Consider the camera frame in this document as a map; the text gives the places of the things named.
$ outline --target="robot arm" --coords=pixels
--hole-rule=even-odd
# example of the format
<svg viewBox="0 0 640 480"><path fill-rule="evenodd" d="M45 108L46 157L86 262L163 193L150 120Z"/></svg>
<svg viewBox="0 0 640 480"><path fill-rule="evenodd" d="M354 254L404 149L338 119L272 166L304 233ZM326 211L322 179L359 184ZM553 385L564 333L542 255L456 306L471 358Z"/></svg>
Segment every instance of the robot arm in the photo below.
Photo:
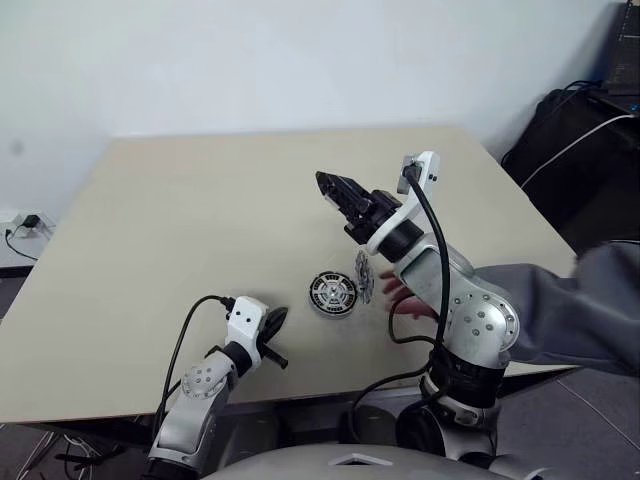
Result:
<svg viewBox="0 0 640 480"><path fill-rule="evenodd" d="M412 166L425 195L437 181L439 159L433 152L404 160ZM394 264L396 276L422 301L440 307L440 253L433 234L425 235L413 221L419 206L414 192L402 205L388 192L371 193L354 180L317 172L320 191L345 215L346 233L371 254ZM399 191L406 193L401 177ZM471 264L448 247L450 301L442 345L436 345L426 387L444 417L467 427L493 425L496 395L509 363L507 350L518 336L518 313L509 293L475 274Z"/></svg>
<svg viewBox="0 0 640 480"><path fill-rule="evenodd" d="M267 312L264 303L238 297L228 315L224 347L216 347L182 377L178 398L153 442L142 478L198 478L210 453L216 415L238 380L257 369L263 356L286 367L286 360L266 346L280 329L286 309Z"/></svg>

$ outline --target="wall socket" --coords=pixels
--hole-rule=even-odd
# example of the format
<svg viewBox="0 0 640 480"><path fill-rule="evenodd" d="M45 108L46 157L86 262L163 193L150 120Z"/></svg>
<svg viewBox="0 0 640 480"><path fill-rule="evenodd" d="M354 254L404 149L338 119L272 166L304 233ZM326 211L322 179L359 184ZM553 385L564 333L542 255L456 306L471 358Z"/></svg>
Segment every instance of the wall socket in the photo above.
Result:
<svg viewBox="0 0 640 480"><path fill-rule="evenodd" d="M38 217L40 217L41 225L38 225L35 229L20 228L16 231L18 226L22 225L22 222L28 215L38 215ZM55 226L56 225L51 218L38 210L0 210L0 235L2 236L4 236L4 232L9 229L12 232L15 232L14 236L16 238L27 238L33 234L34 230L36 230L36 232L41 228L53 230Z"/></svg>

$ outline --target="metal disc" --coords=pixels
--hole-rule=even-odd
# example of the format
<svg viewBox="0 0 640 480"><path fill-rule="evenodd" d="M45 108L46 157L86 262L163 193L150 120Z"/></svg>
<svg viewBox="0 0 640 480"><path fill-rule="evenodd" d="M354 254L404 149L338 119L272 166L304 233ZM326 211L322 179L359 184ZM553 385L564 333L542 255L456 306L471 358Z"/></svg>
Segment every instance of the metal disc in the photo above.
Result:
<svg viewBox="0 0 640 480"><path fill-rule="evenodd" d="M373 296L374 274L369 264L369 256L360 250L356 256L356 283L362 303L367 304Z"/></svg>
<svg viewBox="0 0 640 480"><path fill-rule="evenodd" d="M346 317L355 307L357 299L356 285L343 273L322 272L309 287L311 305L327 317Z"/></svg>

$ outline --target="cable connector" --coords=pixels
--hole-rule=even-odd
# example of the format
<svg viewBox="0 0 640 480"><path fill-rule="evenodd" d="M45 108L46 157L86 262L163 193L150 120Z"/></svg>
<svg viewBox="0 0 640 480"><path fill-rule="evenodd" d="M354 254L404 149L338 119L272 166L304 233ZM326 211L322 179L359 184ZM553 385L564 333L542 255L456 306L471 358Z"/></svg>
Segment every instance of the cable connector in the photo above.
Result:
<svg viewBox="0 0 640 480"><path fill-rule="evenodd" d="M421 167L415 163L407 165L402 169L402 176L404 178L413 178L416 181L420 178Z"/></svg>
<svg viewBox="0 0 640 480"><path fill-rule="evenodd" d="M236 304L236 299L233 297L220 297L219 301L229 313L231 313L233 306Z"/></svg>

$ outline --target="human hand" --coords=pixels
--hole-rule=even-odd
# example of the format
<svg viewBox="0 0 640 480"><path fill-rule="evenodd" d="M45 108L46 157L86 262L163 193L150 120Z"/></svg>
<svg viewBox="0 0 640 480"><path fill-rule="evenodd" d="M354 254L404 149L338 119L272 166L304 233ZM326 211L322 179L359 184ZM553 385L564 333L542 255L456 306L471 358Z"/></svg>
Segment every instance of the human hand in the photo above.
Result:
<svg viewBox="0 0 640 480"><path fill-rule="evenodd" d="M387 270L380 274L380 278L386 281L386 285L382 289L382 293L388 294L388 302L385 306L387 311L391 310L391 306L407 295L411 295L411 290L404 286L404 284L394 275L392 270ZM418 297L409 297L398 305L396 308L397 314L411 314L413 318L417 319L421 316L437 318L436 311L429 305L424 303Z"/></svg>

